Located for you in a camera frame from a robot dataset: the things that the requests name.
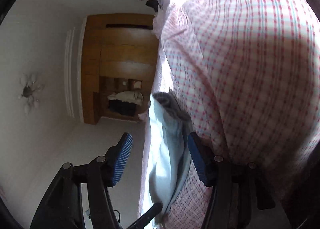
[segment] wooden cabinet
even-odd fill
[[[138,116],[126,117],[111,113],[107,107],[107,96],[127,90],[131,79],[142,81],[144,103],[137,107],[137,114],[147,109],[159,45],[151,30],[145,29],[152,27],[152,20],[153,15],[142,14],[88,17],[81,63],[85,123],[96,124],[101,116],[139,120]]]

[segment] wall molding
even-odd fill
[[[72,101],[72,91],[71,91],[71,60],[72,60],[72,49],[75,36],[74,27],[67,32],[67,39],[65,44],[65,53],[64,53],[64,94],[67,106],[67,114],[70,117],[75,117]]]
[[[77,93],[78,93],[78,104],[79,104],[79,115],[80,121],[84,123],[83,111],[82,111],[82,97],[81,97],[81,59],[82,59],[82,46],[85,26],[87,24],[87,17],[84,18],[81,25],[80,37],[79,37],[79,46],[78,46],[78,60],[77,60]]]

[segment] folded clothes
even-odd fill
[[[137,105],[131,102],[110,100],[108,109],[112,112],[120,113],[121,115],[134,116]]]
[[[134,104],[138,104],[140,106],[142,105],[142,102],[143,102],[143,96],[139,91],[123,91],[120,93],[114,92],[112,95],[108,96],[108,99],[131,102]]]

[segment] bed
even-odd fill
[[[285,201],[318,161],[320,24],[305,0],[158,0],[153,92],[172,90],[217,155],[257,163]],[[146,125],[139,215],[150,204]],[[165,228],[200,228],[211,195],[191,162]]]

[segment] black cable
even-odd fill
[[[113,211],[114,211],[114,212],[115,212],[115,211],[118,212],[118,214],[119,214],[118,223],[120,223],[120,217],[121,217],[121,216],[120,216],[120,212],[119,212],[117,209],[113,209]]]

